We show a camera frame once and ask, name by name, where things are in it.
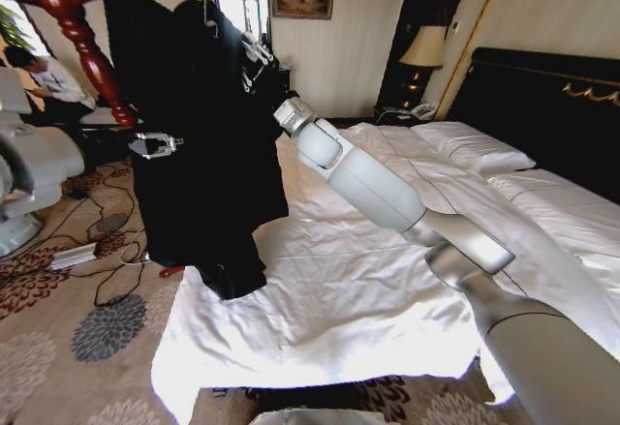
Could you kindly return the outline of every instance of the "patterned carpet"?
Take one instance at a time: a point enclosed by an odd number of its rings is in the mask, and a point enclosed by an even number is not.
[[[132,182],[128,162],[69,180],[40,211],[38,236],[0,261],[0,425],[173,423],[151,390],[150,363],[182,275],[121,262],[139,262],[144,249]],[[96,260],[46,269],[59,250],[93,241]],[[299,405],[375,410],[403,424],[532,423],[518,401],[491,408],[490,399],[474,362],[461,380],[204,390],[192,423],[245,425],[261,410]]]

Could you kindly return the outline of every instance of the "black cable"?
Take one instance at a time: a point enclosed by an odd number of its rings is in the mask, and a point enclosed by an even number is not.
[[[134,211],[136,210],[136,201],[134,200],[134,198],[132,197],[129,189],[127,188],[123,188],[121,186],[114,186],[114,185],[110,185],[110,183],[108,183],[109,178],[114,175],[117,171],[118,168],[110,165],[110,164],[105,164],[102,166],[98,166],[97,169],[103,168],[103,167],[110,167],[112,168],[112,172],[109,173],[108,175],[106,175],[103,180],[102,180],[102,184],[109,187],[109,188],[113,188],[116,190],[121,190],[122,192],[124,192],[127,195],[127,198],[129,199],[129,201],[131,202],[131,208],[129,211],[129,214],[127,215],[127,220],[125,220],[125,222],[123,223],[123,225],[121,225],[120,227],[118,227],[116,230],[119,230],[123,227],[125,227],[125,225],[127,225],[127,223],[131,220],[132,216],[134,215]],[[54,228],[54,230],[47,236],[47,238],[42,239],[41,241],[32,244],[29,248],[23,250],[22,252],[20,252],[19,254],[15,255],[15,256],[10,256],[4,259],[0,259],[0,264],[5,262],[5,261],[11,261],[11,260],[16,260],[15,263],[15,267],[23,264],[23,258],[27,253],[30,253],[31,251],[35,250],[38,247],[41,247],[43,244],[47,243],[48,241],[50,241],[51,239],[55,239],[55,238],[68,238],[72,241],[74,241],[75,243],[79,244],[79,246],[83,246],[83,243],[80,243],[79,241],[77,241],[73,236],[67,235],[67,234],[54,234],[56,231],[58,231],[63,225],[65,225],[67,223],[67,221],[73,216],[73,214],[76,212],[76,210],[78,210],[78,208],[84,204],[87,200],[90,200],[91,202],[93,202],[93,204],[95,204],[95,206],[98,208],[98,213],[99,213],[99,217],[100,219],[93,223],[92,225],[90,225],[87,229],[86,229],[86,236],[88,237],[89,242],[95,241],[93,238],[91,238],[90,236],[90,230],[95,227],[96,225],[98,225],[100,222],[103,221],[103,219],[105,218],[103,211],[105,209],[105,207],[100,204],[95,198],[93,198],[92,196],[88,195],[88,197],[85,197],[83,199],[81,199],[76,206],[69,212],[69,214],[67,214],[63,220],[60,222],[60,224],[58,224],[58,226],[56,226],[56,228]],[[126,230],[123,231],[122,234],[126,234],[126,233],[136,233],[135,231],[130,231],[130,230]],[[141,256],[144,255],[145,253],[145,249],[144,250],[140,250],[140,243],[138,242],[133,242],[130,243],[129,246],[133,246],[134,244],[136,244],[138,246],[138,251],[129,259],[128,263],[139,263],[139,262],[132,262],[132,260],[134,260],[137,257],[140,257],[140,260],[142,260]],[[107,281],[109,281],[114,274],[116,273],[116,271],[118,271],[119,269],[123,268],[126,266],[126,264],[121,264],[118,265],[114,268],[109,268],[109,269],[105,269],[105,270],[97,270],[95,272],[89,273],[89,274],[85,274],[85,275],[78,275],[78,274],[74,274],[71,273],[71,271],[68,273],[68,275],[70,277],[73,278],[89,278],[89,277],[93,277],[95,275],[100,275],[102,273],[107,273],[107,272],[111,272],[99,285],[97,285],[96,289],[95,289],[95,297],[93,299],[93,305],[95,305],[96,307],[105,307],[105,306],[111,306],[114,304],[118,304],[119,302],[122,302],[127,296],[129,296],[132,292],[134,292],[139,286],[140,286],[140,282],[141,282],[141,278],[142,278],[142,272],[144,270],[144,267],[146,265],[146,262],[142,262],[141,263],[141,267],[140,267],[140,271],[139,271],[139,275],[138,275],[138,282],[129,290],[127,291],[125,294],[121,295],[121,296],[114,296],[112,299],[110,299],[109,301],[106,302],[98,302],[99,299],[99,291],[101,289],[101,287],[103,286],[103,284],[105,284]],[[50,272],[49,269],[45,268],[45,267],[38,267],[38,268],[34,268],[32,270],[29,270],[27,272],[23,272],[23,273],[19,273],[16,274],[15,271],[13,271],[11,273],[11,275],[8,275],[4,278],[0,278],[0,288],[3,288],[5,285],[9,284],[10,282],[17,280],[23,276],[26,275],[31,275],[34,273],[38,273],[38,272]]]

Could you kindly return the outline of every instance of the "lamp shade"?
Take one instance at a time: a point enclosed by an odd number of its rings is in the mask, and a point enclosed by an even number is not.
[[[416,38],[398,62],[419,67],[441,67],[444,63],[445,26],[421,26]]]

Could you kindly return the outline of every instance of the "pillow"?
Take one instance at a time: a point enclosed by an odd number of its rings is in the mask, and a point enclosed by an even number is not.
[[[431,122],[416,125],[412,130],[456,165],[483,177],[536,164],[521,151],[461,122]]]
[[[620,299],[620,206],[541,169],[487,181]]]

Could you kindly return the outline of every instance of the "black headboard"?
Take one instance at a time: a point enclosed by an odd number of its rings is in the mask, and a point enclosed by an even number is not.
[[[620,203],[620,60],[479,47],[448,120]]]

